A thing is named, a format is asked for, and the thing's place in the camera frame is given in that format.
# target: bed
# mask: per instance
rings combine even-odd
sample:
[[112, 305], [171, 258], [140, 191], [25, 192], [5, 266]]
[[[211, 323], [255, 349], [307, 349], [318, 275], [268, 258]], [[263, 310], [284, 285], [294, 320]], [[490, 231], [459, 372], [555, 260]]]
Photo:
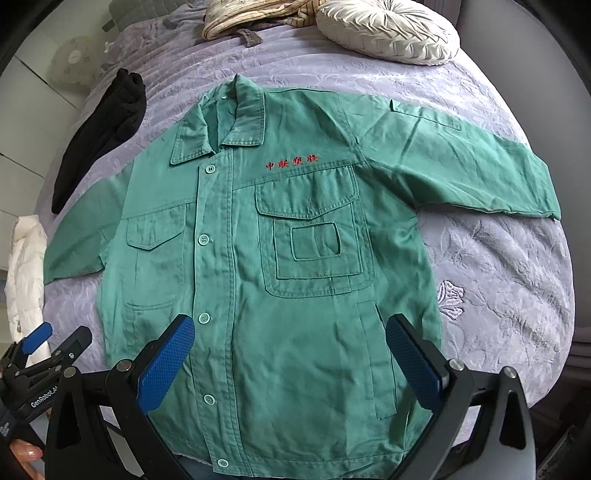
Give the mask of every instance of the bed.
[[[438, 108], [527, 143], [509, 107], [462, 51], [440, 67], [390, 63], [345, 50], [316, 27], [288, 26], [260, 32], [263, 43], [254, 48], [245, 48], [241, 38], [233, 37], [204, 42], [204, 4], [186, 4], [167, 17], [131, 25], [110, 47], [103, 75], [71, 135], [92, 113], [120, 67], [142, 75], [147, 112], [137, 134], [97, 161], [61, 214], [54, 216], [53, 183], [69, 138], [64, 141], [36, 209], [49, 239], [93, 183], [120, 171], [202, 94], [237, 73], [261, 86], [368, 93]], [[558, 379], [574, 329], [571, 263], [560, 223], [450, 206], [423, 208], [418, 218], [439, 285], [443, 353], [484, 371], [512, 365], [533, 405]], [[82, 371], [111, 367], [105, 364], [95, 308], [100, 278], [98, 273], [58, 280], [45, 290], [44, 318], [53, 325], [52, 348], [78, 325], [92, 330], [93, 344], [78, 361]], [[476, 415], [477, 411], [469, 412], [456, 443], [467, 440]]]

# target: placket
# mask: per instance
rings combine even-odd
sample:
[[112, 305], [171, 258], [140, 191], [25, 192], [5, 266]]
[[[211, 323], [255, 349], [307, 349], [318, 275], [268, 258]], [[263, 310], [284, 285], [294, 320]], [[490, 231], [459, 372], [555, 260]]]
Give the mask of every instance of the placket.
[[225, 148], [199, 165], [194, 233], [195, 347], [191, 368], [199, 423], [213, 469], [252, 474], [238, 430], [232, 380], [234, 267], [232, 169], [239, 148]]

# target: red embroidered text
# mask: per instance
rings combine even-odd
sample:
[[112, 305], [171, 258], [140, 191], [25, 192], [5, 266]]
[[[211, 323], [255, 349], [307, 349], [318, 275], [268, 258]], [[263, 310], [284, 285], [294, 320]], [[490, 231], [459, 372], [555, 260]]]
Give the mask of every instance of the red embroidered text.
[[[308, 161], [318, 161], [317, 155], [308, 155]], [[301, 157], [294, 157], [291, 161], [292, 165], [302, 165], [302, 158]], [[273, 170], [275, 168], [285, 168], [290, 166], [290, 161], [283, 159], [277, 162], [277, 165], [270, 161], [267, 165], [265, 165], [269, 170]]]

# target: pillow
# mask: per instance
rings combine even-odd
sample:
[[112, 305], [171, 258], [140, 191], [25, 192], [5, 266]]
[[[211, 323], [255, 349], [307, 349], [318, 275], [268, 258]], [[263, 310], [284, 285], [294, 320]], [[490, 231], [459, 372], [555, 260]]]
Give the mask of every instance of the pillow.
[[460, 50], [449, 20], [413, 0], [327, 0], [316, 22], [329, 39], [380, 59], [441, 65]]

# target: chest pocket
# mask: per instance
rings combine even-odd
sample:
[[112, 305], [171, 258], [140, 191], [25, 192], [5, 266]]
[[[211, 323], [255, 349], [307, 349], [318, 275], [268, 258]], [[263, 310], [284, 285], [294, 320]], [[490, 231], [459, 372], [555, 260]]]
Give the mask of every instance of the chest pocket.
[[365, 215], [352, 167], [255, 188], [265, 288], [278, 297], [359, 290], [374, 279]]
[[186, 205], [128, 219], [123, 300], [132, 309], [171, 304], [183, 288]]

